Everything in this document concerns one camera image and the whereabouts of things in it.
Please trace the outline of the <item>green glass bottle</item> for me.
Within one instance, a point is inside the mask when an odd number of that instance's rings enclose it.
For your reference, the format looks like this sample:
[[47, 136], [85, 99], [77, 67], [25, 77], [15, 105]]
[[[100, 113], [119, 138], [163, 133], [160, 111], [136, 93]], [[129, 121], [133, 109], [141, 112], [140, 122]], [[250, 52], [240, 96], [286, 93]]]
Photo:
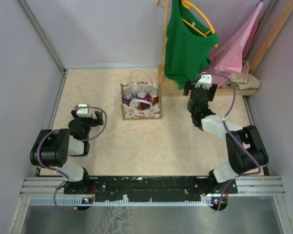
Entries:
[[193, 112], [193, 101], [192, 97], [189, 98], [188, 103], [187, 103], [187, 110], [192, 113]]

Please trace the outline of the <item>red cola can front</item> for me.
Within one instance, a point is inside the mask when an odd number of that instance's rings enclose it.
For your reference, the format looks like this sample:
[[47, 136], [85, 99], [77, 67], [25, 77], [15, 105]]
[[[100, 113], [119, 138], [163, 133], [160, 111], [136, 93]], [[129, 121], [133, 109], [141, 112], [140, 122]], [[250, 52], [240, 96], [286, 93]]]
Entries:
[[143, 110], [143, 104], [138, 99], [134, 98], [129, 105], [137, 110]]

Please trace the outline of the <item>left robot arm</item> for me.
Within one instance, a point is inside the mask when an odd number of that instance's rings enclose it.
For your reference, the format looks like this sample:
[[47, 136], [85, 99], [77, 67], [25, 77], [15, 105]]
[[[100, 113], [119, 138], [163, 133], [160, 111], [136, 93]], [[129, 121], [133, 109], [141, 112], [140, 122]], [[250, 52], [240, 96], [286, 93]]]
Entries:
[[30, 152], [30, 162], [34, 166], [49, 169], [64, 177], [65, 194], [85, 194], [91, 190], [92, 181], [87, 170], [78, 166], [71, 157], [87, 156], [90, 149], [92, 128], [102, 126], [100, 134], [106, 127], [107, 115], [100, 108], [80, 104], [71, 111], [73, 119], [68, 128], [59, 130], [41, 130]]

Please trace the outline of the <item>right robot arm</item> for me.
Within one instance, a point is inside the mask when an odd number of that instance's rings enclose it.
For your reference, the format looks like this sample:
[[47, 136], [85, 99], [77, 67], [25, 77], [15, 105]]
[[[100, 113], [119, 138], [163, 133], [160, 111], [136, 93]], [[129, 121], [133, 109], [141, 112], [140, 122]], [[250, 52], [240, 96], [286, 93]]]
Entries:
[[187, 109], [192, 123], [203, 132], [213, 134], [226, 142], [228, 162], [209, 172], [205, 193], [225, 192], [229, 182], [239, 176], [261, 173], [269, 157], [259, 131], [253, 125], [242, 127], [216, 115], [210, 108], [217, 90], [211, 78], [185, 82], [184, 96], [189, 96]]

